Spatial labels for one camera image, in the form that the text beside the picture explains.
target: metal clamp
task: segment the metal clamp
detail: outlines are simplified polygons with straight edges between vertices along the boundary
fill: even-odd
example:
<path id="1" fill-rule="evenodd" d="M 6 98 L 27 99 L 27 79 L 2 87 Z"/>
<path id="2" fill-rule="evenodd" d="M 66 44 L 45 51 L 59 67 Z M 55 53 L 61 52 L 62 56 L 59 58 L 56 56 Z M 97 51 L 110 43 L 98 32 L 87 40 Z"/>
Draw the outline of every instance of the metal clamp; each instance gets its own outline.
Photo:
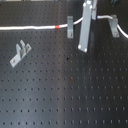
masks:
<path id="1" fill-rule="evenodd" d="M 16 44 L 16 52 L 17 54 L 10 60 L 10 63 L 12 67 L 14 68 L 30 51 L 31 51 L 31 46 L 29 44 L 25 45 L 25 43 L 21 40 L 20 41 L 21 47 L 19 44 Z"/>
<path id="2" fill-rule="evenodd" d="M 67 37 L 73 39 L 73 16 L 67 17 L 68 27 L 67 27 Z"/>
<path id="3" fill-rule="evenodd" d="M 118 25 L 118 19 L 116 15 L 111 15 L 113 17 L 113 19 L 108 19 L 109 21 L 109 25 L 111 28 L 111 32 L 114 38 L 118 38 L 119 36 L 119 32 L 117 29 L 117 25 Z"/>

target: metal bracket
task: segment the metal bracket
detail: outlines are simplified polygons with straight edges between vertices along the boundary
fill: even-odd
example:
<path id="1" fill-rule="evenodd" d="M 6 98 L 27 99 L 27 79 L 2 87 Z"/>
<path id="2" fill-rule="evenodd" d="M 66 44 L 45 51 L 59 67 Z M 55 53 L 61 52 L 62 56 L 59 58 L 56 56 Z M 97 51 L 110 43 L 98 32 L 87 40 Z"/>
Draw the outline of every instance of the metal bracket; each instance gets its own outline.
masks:
<path id="1" fill-rule="evenodd" d="M 111 32 L 114 38 L 118 38 L 119 36 L 119 32 L 117 29 L 117 25 L 118 25 L 118 19 L 116 15 L 111 15 L 113 17 L 113 19 L 109 19 L 109 25 L 111 28 Z"/>
<path id="2" fill-rule="evenodd" d="M 30 51 L 31 51 L 31 46 L 29 44 L 27 44 L 25 46 L 25 43 L 21 40 L 20 41 L 21 47 L 19 46 L 19 44 L 16 44 L 16 52 L 17 54 L 10 60 L 10 63 L 12 65 L 12 67 L 14 68 Z"/>
<path id="3" fill-rule="evenodd" d="M 78 49 L 82 50 L 83 52 L 87 52 L 92 16 L 92 1 L 87 0 L 86 3 L 84 3 L 83 8 L 83 20 L 81 25 Z"/>
<path id="4" fill-rule="evenodd" d="M 67 17 L 68 27 L 67 27 L 67 37 L 73 39 L 73 16 Z"/>
<path id="5" fill-rule="evenodd" d="M 93 6 L 92 6 L 92 19 L 93 20 L 96 20 L 97 3 L 98 3 L 98 0 L 93 0 Z"/>

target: screw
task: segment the screw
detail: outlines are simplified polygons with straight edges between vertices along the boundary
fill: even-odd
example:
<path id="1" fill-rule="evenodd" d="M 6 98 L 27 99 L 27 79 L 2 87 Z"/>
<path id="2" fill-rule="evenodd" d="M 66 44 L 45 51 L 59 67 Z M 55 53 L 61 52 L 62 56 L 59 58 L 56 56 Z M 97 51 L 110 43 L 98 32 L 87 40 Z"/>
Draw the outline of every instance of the screw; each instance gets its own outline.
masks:
<path id="1" fill-rule="evenodd" d="M 72 33 L 70 33 L 70 36 L 72 36 Z"/>
<path id="2" fill-rule="evenodd" d="M 118 35 L 118 32 L 115 32 L 115 35 Z"/>
<path id="3" fill-rule="evenodd" d="M 12 60 L 12 63 L 15 63 L 15 60 L 14 59 Z"/>
<path id="4" fill-rule="evenodd" d="M 78 48 L 81 49 L 81 45 L 78 45 Z"/>

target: black perforated table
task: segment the black perforated table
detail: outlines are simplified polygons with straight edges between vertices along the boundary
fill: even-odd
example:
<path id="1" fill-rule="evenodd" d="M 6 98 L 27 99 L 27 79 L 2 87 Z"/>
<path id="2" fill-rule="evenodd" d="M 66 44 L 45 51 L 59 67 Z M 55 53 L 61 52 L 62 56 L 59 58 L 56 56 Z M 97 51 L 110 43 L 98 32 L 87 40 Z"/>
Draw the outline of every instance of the black perforated table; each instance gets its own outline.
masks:
<path id="1" fill-rule="evenodd" d="M 98 3 L 128 33 L 128 1 Z M 0 4 L 0 26 L 58 25 L 82 16 L 82 1 Z M 0 128 L 127 128 L 128 40 L 112 37 L 107 20 L 92 21 L 88 53 L 67 29 L 0 31 Z M 13 69 L 20 40 L 32 51 Z"/>

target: cable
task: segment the cable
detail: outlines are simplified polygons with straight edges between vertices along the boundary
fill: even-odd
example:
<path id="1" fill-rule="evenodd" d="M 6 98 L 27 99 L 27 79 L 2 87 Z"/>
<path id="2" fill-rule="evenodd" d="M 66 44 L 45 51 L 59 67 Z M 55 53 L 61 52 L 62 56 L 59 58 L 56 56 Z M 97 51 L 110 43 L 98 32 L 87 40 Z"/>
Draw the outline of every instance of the cable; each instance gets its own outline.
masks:
<path id="1" fill-rule="evenodd" d="M 126 34 L 126 33 L 121 29 L 121 27 L 120 27 L 119 24 L 117 25 L 117 28 L 120 30 L 120 32 L 121 32 L 126 38 L 128 38 L 128 34 Z"/>
<path id="2" fill-rule="evenodd" d="M 82 21 L 83 17 L 75 21 L 73 25 L 76 25 Z M 66 28 L 67 24 L 55 25 L 55 26 L 11 26 L 11 27 L 0 27 L 0 30 L 25 30 L 25 29 L 59 29 Z"/>
<path id="3" fill-rule="evenodd" d="M 109 15 L 97 16 L 97 19 L 105 19 L 105 18 L 107 18 L 107 19 L 113 19 L 113 17 L 111 17 L 111 16 L 109 16 Z M 121 27 L 120 27 L 119 24 L 117 24 L 117 28 L 119 29 L 119 31 L 120 31 L 126 38 L 128 38 L 128 34 L 126 34 L 126 33 L 121 29 Z"/>
<path id="4" fill-rule="evenodd" d="M 109 15 L 104 15 L 104 16 L 97 16 L 97 19 L 113 19 L 113 17 Z"/>

